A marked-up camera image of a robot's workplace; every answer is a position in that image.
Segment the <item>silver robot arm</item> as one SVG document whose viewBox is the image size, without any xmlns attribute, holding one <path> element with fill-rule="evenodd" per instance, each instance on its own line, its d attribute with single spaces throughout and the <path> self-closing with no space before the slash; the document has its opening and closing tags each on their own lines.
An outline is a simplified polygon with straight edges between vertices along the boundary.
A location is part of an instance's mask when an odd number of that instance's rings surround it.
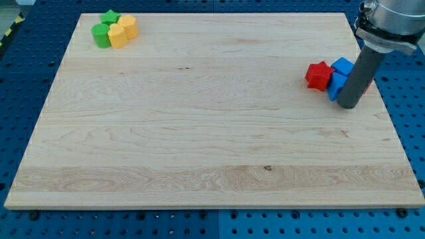
<svg viewBox="0 0 425 239">
<path fill-rule="evenodd" d="M 424 34 L 424 0 L 365 0 L 359 5 L 355 35 L 380 53 L 411 55 Z"/>
</svg>

